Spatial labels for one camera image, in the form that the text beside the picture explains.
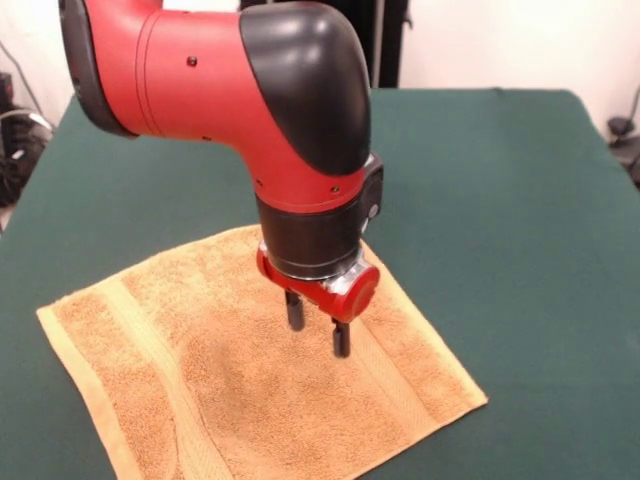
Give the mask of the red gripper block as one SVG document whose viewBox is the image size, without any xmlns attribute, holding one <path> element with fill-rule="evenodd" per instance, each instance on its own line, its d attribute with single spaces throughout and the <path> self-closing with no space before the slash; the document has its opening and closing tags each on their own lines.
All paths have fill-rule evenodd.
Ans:
<svg viewBox="0 0 640 480">
<path fill-rule="evenodd" d="M 305 298 L 332 318 L 333 351 L 336 358 L 348 358 L 351 350 L 350 325 L 371 302 L 380 280 L 380 271 L 364 257 L 360 248 L 355 262 L 345 273 L 321 280 L 288 277 L 268 258 L 266 246 L 259 246 L 256 263 L 260 273 L 285 292 L 289 327 L 299 332 L 305 327 L 302 299 Z"/>
</svg>

